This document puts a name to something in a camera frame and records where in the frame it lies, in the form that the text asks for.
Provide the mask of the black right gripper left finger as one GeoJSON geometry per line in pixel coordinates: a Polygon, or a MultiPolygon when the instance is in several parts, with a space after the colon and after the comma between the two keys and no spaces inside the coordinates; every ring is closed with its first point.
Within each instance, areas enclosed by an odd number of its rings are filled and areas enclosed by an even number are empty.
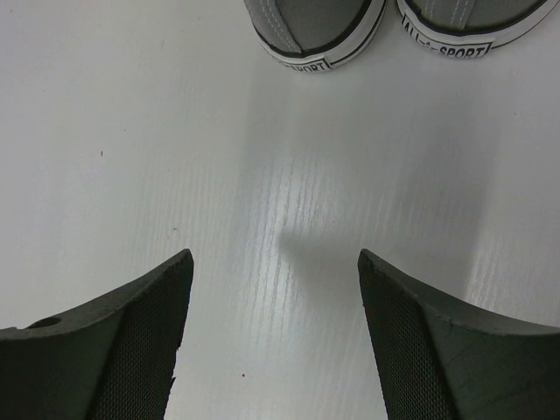
{"type": "Polygon", "coordinates": [[[85,304],[1,331],[3,419],[162,419],[193,283],[184,249],[85,304]]]}

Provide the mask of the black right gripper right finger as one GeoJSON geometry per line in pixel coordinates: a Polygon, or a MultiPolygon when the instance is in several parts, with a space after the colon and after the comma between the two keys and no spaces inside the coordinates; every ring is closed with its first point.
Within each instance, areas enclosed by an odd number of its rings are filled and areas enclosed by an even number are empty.
{"type": "Polygon", "coordinates": [[[390,419],[557,419],[559,330],[468,304],[367,249],[360,292],[390,419]]]}

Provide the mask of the grey sneaker right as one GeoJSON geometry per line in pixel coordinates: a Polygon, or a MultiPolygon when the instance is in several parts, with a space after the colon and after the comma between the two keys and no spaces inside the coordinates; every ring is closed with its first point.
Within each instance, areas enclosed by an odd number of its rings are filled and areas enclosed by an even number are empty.
{"type": "Polygon", "coordinates": [[[402,28],[440,56],[470,60],[507,46],[537,27],[558,0],[397,0],[402,28]]]}

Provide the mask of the grey sneaker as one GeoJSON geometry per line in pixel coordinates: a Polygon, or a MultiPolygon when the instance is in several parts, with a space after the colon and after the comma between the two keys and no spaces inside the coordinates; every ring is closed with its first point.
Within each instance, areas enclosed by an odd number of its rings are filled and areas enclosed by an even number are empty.
{"type": "Polygon", "coordinates": [[[302,74],[346,64],[368,47],[382,22],[383,0],[247,0],[262,48],[302,74]]]}
{"type": "Polygon", "coordinates": [[[440,56],[470,60],[507,46],[537,27],[558,0],[397,0],[402,28],[440,56]]]}

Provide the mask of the grey sneaker left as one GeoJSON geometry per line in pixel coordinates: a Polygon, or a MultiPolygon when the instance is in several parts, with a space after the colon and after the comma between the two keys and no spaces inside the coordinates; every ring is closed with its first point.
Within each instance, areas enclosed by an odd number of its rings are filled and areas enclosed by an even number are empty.
{"type": "Polygon", "coordinates": [[[262,48],[302,74],[346,64],[368,47],[382,22],[383,0],[247,0],[262,48]]]}

